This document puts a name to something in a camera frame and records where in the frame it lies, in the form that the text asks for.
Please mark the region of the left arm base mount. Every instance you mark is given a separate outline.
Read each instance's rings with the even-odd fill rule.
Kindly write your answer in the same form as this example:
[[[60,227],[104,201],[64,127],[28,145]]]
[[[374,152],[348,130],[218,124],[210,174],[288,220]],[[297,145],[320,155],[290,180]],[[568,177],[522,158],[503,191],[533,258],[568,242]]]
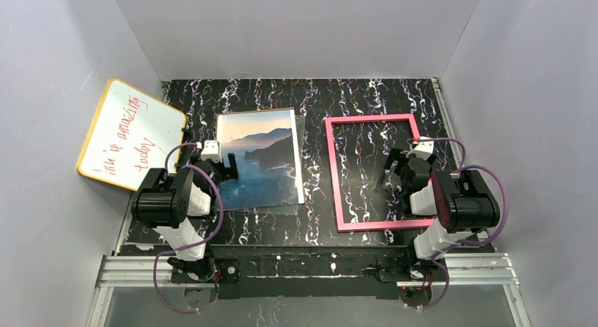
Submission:
[[[169,257],[167,263],[173,267],[172,283],[230,284],[237,283],[240,278],[240,262],[237,259],[205,257],[199,261],[183,261]]]

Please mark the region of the pink wooden picture frame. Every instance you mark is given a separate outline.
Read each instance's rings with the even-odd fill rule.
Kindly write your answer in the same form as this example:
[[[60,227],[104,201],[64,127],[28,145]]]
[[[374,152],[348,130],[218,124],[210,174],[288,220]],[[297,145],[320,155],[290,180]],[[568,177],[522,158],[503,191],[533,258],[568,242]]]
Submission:
[[[398,121],[408,121],[413,139],[416,140],[420,138],[420,132],[417,127],[415,117],[411,113],[379,114],[367,116],[339,116],[327,117],[324,119],[324,126],[327,135],[329,165],[331,171],[331,184],[333,189],[334,211],[336,216],[336,225],[338,232],[348,233],[357,231],[405,230],[415,228],[428,228],[433,224],[434,219],[431,218],[404,221],[368,221],[362,223],[347,223],[344,221],[343,199],[341,194],[340,180],[338,177],[333,125],[372,122],[391,123]]]

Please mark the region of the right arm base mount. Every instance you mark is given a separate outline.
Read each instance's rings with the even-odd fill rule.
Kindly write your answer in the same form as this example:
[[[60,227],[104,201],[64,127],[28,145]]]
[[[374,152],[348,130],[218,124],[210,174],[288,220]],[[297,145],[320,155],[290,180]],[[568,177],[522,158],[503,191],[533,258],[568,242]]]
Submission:
[[[362,275],[373,276],[381,283],[406,283],[398,285],[408,297],[415,294],[432,294],[432,286],[448,283],[448,269],[443,259],[431,261],[410,255],[378,259],[362,270]]]

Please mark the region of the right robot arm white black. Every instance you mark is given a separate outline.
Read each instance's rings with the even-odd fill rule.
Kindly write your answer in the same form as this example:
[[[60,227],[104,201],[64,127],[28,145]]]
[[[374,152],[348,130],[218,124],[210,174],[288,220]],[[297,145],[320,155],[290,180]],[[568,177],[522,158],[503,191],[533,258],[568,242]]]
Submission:
[[[396,164],[400,212],[407,218],[432,217],[432,224],[412,239],[402,258],[404,270],[432,269],[449,247],[482,230],[499,225],[500,209],[479,171],[434,171],[413,150],[392,149],[384,168]]]

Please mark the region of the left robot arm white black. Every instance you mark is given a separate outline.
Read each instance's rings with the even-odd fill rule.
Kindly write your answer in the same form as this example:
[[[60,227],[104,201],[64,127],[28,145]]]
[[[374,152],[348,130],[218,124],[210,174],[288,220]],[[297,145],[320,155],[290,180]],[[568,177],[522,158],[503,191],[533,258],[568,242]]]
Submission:
[[[229,165],[209,159],[196,159],[176,173],[165,168],[150,168],[137,189],[130,210],[133,218],[158,232],[168,242],[168,264],[191,273],[192,279],[207,281],[217,268],[207,243],[220,231],[224,205],[219,183],[238,178],[236,156],[228,154]],[[203,238],[190,217],[208,216],[218,210],[216,228]]]

